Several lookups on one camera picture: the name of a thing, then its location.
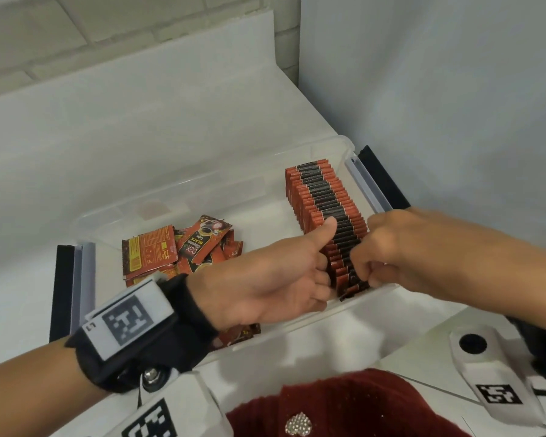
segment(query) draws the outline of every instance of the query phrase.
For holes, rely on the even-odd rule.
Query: pile of coffee sachets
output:
[[[155,271],[171,279],[240,256],[242,252],[243,241],[235,241],[230,224],[202,215],[192,227],[176,229],[167,225],[122,241],[123,278],[126,286],[141,282]],[[242,342],[260,332],[259,324],[229,328],[221,331],[212,349]]]
[[[367,290],[368,282],[354,271],[350,250],[362,241],[368,227],[328,160],[285,169],[285,193],[304,233],[330,216],[338,220],[334,238],[321,252],[328,258],[328,273],[340,300]]]

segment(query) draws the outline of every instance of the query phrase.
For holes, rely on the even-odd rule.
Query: red garment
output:
[[[227,416],[234,437],[287,437],[287,421],[300,412],[312,422],[308,437],[467,436],[435,414],[412,385],[378,369],[285,386]]]

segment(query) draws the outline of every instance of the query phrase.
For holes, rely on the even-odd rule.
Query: metal screw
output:
[[[146,382],[153,384],[160,378],[160,371],[155,368],[148,368],[144,371],[144,379]]]

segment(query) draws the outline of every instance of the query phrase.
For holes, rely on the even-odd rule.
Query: heart-shaped brooch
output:
[[[289,435],[299,435],[300,437],[306,437],[312,431],[312,421],[309,420],[304,413],[294,415],[287,420],[285,424],[285,432]]]

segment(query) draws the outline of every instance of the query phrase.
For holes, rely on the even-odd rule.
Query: clear plastic bin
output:
[[[368,217],[372,207],[345,166],[354,156],[352,142],[337,136],[314,143],[246,157],[236,168],[227,165],[216,171],[172,183],[133,198],[99,208],[78,218],[72,227],[80,240],[105,243],[121,255],[123,239],[172,224],[189,227],[202,214],[230,222],[234,237],[244,241],[244,252],[282,238],[302,234],[285,196],[285,168],[327,158],[360,212]],[[369,298],[379,297],[394,286],[368,291],[344,302],[330,301],[323,313],[296,320],[262,325],[262,333],[245,342],[209,354],[201,364],[223,353],[261,343],[316,322]]]

